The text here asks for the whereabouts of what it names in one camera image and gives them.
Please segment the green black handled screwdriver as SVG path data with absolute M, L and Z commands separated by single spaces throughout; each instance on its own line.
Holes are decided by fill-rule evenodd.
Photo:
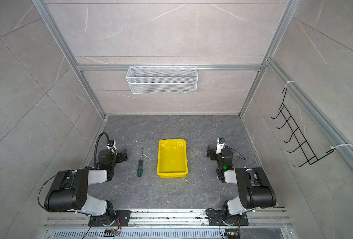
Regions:
M 143 156 L 144 156 L 144 149 L 142 148 L 142 151 L 141 151 L 141 158 L 140 160 L 138 161 L 138 168 L 137 168 L 137 176 L 138 177 L 142 177 L 143 175 Z

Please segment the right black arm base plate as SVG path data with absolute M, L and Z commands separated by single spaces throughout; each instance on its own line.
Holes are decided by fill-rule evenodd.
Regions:
M 247 215 L 226 215 L 221 210 L 205 210 L 210 226 L 248 226 Z

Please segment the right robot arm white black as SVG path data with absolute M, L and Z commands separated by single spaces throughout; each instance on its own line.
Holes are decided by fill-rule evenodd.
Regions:
M 234 151 L 225 145 L 218 145 L 216 149 L 208 146 L 206 156 L 217 162 L 217 178 L 222 183 L 235 184 L 238 189 L 238 195 L 225 201 L 220 210 L 205 210 L 210 226 L 247 226 L 248 212 L 276 206 L 276 194 L 263 168 L 234 168 Z

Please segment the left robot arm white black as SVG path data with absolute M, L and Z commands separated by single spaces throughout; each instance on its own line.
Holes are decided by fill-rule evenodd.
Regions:
M 110 182 L 117 163 L 128 159 L 127 150 L 105 149 L 98 153 L 100 168 L 85 167 L 59 171 L 39 206 L 48 212 L 75 212 L 89 217 L 90 227 L 128 226 L 131 211 L 115 211 L 112 202 L 88 194 L 88 186 Z

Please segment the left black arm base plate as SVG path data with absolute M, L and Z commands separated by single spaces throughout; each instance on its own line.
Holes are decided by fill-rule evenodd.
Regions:
M 121 227 L 127 227 L 131 215 L 130 210 L 118 210 L 115 211 L 114 216 L 97 216 L 89 220 L 89 227 L 116 227 L 120 224 Z

